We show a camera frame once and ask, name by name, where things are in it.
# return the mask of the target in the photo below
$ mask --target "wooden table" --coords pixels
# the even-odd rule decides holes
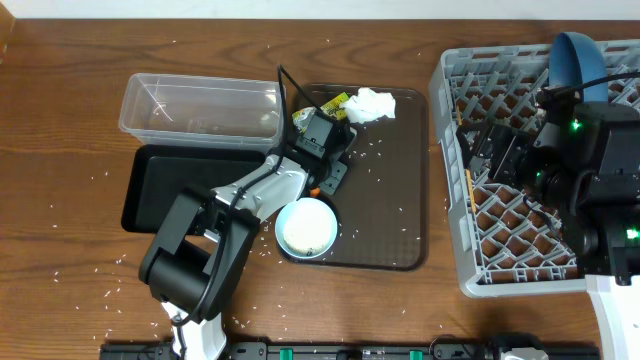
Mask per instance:
[[[627,39],[637,37],[640,22],[18,20],[0,66],[0,357],[97,358],[105,341],[172,336],[137,278],[152,236],[120,227],[140,146],[117,127],[132,74],[275,80],[283,63],[300,83],[415,88],[427,96],[444,50],[549,43],[568,30]],[[279,263],[272,233],[262,234],[272,255],[250,256],[225,312],[227,333],[428,343],[443,333],[524,331],[599,343],[586,294],[462,294],[432,125],[430,194],[430,257],[412,273]]]

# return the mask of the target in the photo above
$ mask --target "crumpled tissue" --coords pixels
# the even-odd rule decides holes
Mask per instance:
[[[358,89],[358,95],[340,104],[349,121],[363,124],[383,116],[395,119],[396,100],[390,93],[376,93],[369,88]]]

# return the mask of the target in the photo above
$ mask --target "green connector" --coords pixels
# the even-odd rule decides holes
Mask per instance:
[[[422,351],[418,351],[418,350],[409,351],[409,360],[422,360]]]
[[[280,350],[280,360],[293,360],[293,349]]]

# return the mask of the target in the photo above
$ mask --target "plastic dish rack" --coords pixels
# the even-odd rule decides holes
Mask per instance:
[[[640,40],[597,42],[609,74],[640,70]],[[456,109],[464,121],[498,119],[535,133],[534,94],[548,84],[550,45],[522,45],[445,51],[429,84],[436,137],[444,155],[449,227],[458,282],[470,297],[584,291],[575,254],[553,236],[506,185],[489,184],[488,169],[472,174],[476,213],[471,207],[460,146]],[[609,101],[640,109],[636,79],[609,83]],[[552,217],[540,204],[529,204]]]

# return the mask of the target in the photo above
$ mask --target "brown tray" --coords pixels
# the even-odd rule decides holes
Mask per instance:
[[[313,84],[304,90],[324,104],[342,92],[357,94],[359,88]],[[336,193],[327,196],[337,210],[342,236],[323,257],[313,260],[293,259],[281,251],[290,261],[409,271],[427,259],[427,102],[415,90],[372,89],[393,95],[396,118],[352,124],[358,136],[349,154],[341,158],[349,169]],[[298,96],[295,108],[307,106]]]

